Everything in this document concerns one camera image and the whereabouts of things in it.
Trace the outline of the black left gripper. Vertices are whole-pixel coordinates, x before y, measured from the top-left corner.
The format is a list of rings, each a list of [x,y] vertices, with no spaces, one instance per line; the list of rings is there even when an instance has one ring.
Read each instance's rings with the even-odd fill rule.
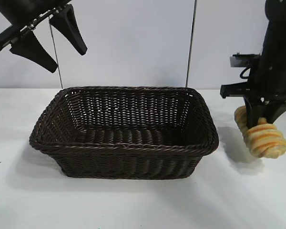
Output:
[[[74,9],[68,0],[0,0],[0,13],[11,26],[0,33],[0,51],[11,45],[10,52],[26,58],[51,73],[58,65],[46,52],[32,30],[49,15],[56,28],[80,55],[88,48],[78,28]]]

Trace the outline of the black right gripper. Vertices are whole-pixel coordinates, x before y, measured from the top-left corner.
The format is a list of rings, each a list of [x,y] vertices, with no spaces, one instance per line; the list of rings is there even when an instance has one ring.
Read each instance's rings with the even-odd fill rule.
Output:
[[[246,126],[256,126],[260,117],[273,124],[286,112],[286,36],[266,36],[261,54],[230,56],[231,67],[242,67],[242,83],[220,88],[222,98],[243,97]],[[274,100],[264,104],[261,99]]]

